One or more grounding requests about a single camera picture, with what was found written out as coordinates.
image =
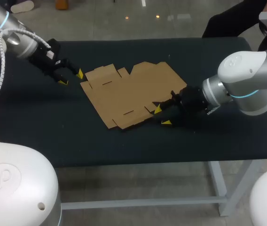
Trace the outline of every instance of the cardboard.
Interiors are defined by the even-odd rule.
[[[156,109],[152,102],[168,100],[172,90],[179,93],[187,86],[165,62],[142,62],[131,74],[125,68],[102,66],[86,77],[81,87],[109,129],[125,129],[152,117],[150,112]]]

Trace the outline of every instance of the person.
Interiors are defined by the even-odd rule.
[[[259,22],[262,11],[267,12],[267,0],[244,0],[211,17],[203,38],[238,36]]]

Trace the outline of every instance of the black tablecloth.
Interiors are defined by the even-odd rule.
[[[68,57],[88,72],[166,61],[187,84],[200,85],[227,55],[250,50],[242,38],[62,42]],[[267,112],[251,117],[234,103],[222,106],[197,129],[166,128],[153,121],[122,131],[107,129],[79,79],[61,70],[64,86],[7,54],[0,92],[0,142],[25,145],[55,167],[267,158]]]

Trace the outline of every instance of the robotic arm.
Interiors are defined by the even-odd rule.
[[[207,102],[219,106],[232,99],[247,115],[267,111],[267,51],[237,52],[225,58],[218,76],[203,82]]]
[[[18,58],[28,59],[56,82],[68,84],[67,79],[55,72],[60,67],[67,67],[74,75],[83,78],[83,73],[79,67],[72,64],[68,59],[58,59],[60,45],[56,40],[51,39],[48,42],[49,47],[45,47],[37,38],[25,33],[25,31],[32,33],[28,27],[0,6],[0,33],[6,29],[11,30],[3,35],[7,51],[14,53]]]

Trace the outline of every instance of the gray floor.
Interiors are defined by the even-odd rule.
[[[201,37],[208,19],[239,0],[70,0],[57,11],[55,0],[16,17],[45,39],[122,40]],[[263,35],[257,26],[242,34],[253,50]],[[227,184],[240,161],[222,162]],[[267,170],[267,160],[261,173]],[[165,163],[57,169],[63,202],[213,195],[206,163]],[[67,226],[251,226],[248,195],[236,212],[221,218],[216,205],[72,210],[63,212]]]

